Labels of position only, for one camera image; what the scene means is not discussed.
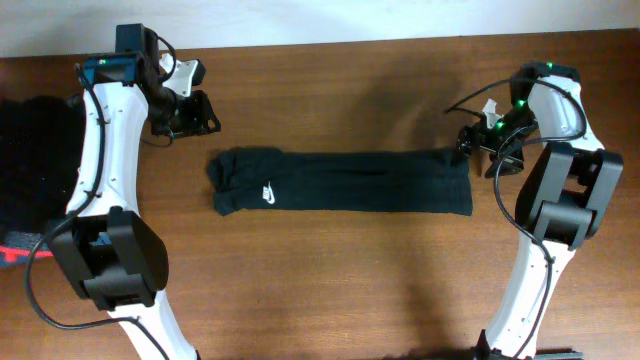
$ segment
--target wooden table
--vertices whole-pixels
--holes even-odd
[[[138,199],[169,251],[175,315],[204,359],[363,359],[474,345],[499,306],[517,249],[516,230],[475,165],[472,217],[240,211],[222,218],[204,169],[219,151],[241,145],[300,152],[450,146],[474,120],[442,110],[532,59],[580,70],[591,126],[625,160],[601,230],[553,295],[539,348],[638,358],[637,30],[184,50],[179,57],[207,67],[202,88],[223,131],[169,149],[142,146]],[[66,96],[78,90],[72,65],[81,59],[0,60],[1,86],[14,99]],[[507,88],[490,96],[499,112],[508,110]],[[527,170],[539,152],[527,150]],[[502,183],[509,209],[525,176]],[[137,358],[118,326],[64,332],[40,321],[27,304],[23,270],[0,272],[0,357]],[[37,295],[55,318],[104,316],[76,298],[53,260],[39,261],[34,272]]]

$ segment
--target swoosh logo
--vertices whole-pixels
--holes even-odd
[[[276,197],[273,195],[273,189],[271,189],[271,181],[269,181],[268,186],[262,187],[262,198],[265,199],[270,205],[276,203]]]

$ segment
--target black fabric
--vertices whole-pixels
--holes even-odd
[[[221,153],[207,172],[221,215],[240,209],[471,215],[469,165],[452,159],[449,149],[304,154],[239,148]],[[269,187],[273,204],[265,199]]]
[[[0,105],[0,227],[42,232],[64,216],[80,166],[84,105],[41,96]]]

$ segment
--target wall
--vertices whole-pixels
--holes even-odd
[[[107,52],[142,22],[176,48],[628,28],[638,0],[3,0],[0,57]]]

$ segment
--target logo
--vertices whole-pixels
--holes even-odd
[[[268,186],[262,187],[262,198],[271,205],[276,203],[276,197],[273,196],[273,189],[271,189],[271,181],[269,181]]]

